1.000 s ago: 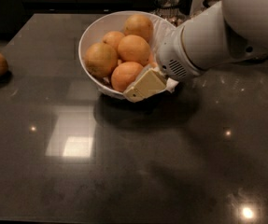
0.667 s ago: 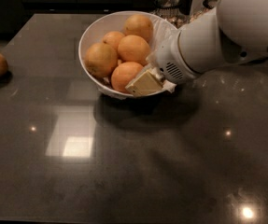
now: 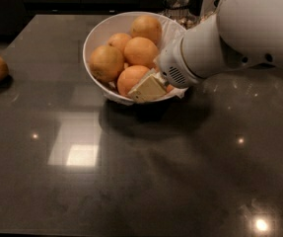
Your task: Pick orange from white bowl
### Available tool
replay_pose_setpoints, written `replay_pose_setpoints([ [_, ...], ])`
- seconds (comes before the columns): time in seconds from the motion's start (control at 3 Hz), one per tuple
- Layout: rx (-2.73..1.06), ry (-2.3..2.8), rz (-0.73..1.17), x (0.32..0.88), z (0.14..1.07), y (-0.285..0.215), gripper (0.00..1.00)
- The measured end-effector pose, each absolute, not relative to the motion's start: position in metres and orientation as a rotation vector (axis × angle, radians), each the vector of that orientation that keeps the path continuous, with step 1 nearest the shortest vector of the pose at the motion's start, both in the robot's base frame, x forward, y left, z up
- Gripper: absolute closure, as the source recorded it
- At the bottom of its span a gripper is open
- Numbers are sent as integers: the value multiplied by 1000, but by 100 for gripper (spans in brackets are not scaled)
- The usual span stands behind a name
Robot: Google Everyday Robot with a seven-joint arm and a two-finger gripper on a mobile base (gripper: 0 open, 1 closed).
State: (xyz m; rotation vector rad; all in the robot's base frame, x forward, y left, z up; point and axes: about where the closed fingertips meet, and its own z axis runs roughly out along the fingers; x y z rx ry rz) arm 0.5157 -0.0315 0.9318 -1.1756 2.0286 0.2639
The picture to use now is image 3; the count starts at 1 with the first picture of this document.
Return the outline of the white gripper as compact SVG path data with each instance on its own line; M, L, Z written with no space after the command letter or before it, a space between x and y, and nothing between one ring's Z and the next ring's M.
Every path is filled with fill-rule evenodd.
M173 39L155 58L162 77L176 88L184 89L200 82L187 67L181 50L182 39ZM163 97L167 91L156 77L158 71L150 69L132 89L128 96L136 103L147 103Z

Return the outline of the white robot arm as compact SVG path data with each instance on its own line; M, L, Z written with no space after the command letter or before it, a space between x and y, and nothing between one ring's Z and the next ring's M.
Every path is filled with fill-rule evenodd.
M283 69L283 0L220 0L214 13L173 39L128 93L137 103L213 75L258 65Z

